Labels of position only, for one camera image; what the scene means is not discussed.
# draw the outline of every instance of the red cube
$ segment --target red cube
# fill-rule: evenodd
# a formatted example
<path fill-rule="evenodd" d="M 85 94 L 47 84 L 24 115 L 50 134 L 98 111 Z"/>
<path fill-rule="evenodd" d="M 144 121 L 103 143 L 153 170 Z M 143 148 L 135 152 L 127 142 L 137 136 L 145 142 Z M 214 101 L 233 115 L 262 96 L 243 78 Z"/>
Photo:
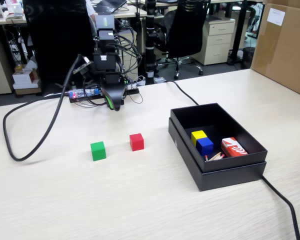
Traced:
<path fill-rule="evenodd" d="M 130 135 L 130 146 L 132 151 L 138 151 L 145 148 L 144 138 L 141 133 Z"/>

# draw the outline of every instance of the person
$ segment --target person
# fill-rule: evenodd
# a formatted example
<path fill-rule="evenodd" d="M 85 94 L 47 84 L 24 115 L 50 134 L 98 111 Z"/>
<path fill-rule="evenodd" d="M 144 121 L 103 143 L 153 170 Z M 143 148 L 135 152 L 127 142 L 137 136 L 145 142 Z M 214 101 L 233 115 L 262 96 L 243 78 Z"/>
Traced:
<path fill-rule="evenodd" d="M 96 18 L 95 18 L 95 13 L 96 11 L 94 10 L 94 7 L 91 4 L 90 0 L 85 0 L 86 2 L 86 10 L 88 12 L 89 17 L 92 19 L 94 23 L 96 23 Z"/>

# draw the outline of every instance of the robotic arm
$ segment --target robotic arm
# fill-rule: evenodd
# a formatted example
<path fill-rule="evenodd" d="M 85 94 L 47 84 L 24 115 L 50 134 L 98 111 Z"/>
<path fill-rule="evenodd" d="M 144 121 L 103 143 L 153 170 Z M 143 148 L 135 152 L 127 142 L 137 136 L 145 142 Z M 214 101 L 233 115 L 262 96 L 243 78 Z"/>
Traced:
<path fill-rule="evenodd" d="M 84 78 L 90 77 L 99 81 L 108 107 L 119 111 L 126 84 L 116 50 L 118 40 L 115 35 L 115 19 L 113 15 L 96 15 L 95 21 L 97 36 L 94 39 L 93 62 L 85 63 L 73 73 L 80 72 Z"/>

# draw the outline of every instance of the laptop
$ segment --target laptop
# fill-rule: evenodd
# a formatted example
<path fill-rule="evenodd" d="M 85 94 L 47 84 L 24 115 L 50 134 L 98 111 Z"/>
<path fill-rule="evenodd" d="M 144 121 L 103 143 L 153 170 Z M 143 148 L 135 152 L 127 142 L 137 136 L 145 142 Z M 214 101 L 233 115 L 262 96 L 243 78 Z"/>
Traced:
<path fill-rule="evenodd" d="M 113 13 L 118 8 L 126 4 L 127 0 L 102 0 L 93 8 L 97 13 Z"/>

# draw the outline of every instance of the yellow cube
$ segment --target yellow cube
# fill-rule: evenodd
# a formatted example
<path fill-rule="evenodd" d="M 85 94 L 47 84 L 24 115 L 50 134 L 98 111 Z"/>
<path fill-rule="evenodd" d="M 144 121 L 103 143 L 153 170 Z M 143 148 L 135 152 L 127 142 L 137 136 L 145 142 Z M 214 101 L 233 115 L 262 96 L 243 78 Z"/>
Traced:
<path fill-rule="evenodd" d="M 194 146 L 196 146 L 198 139 L 203 139 L 206 137 L 207 137 L 207 135 L 202 130 L 201 131 L 193 131 L 191 133 L 191 142 L 193 143 Z"/>

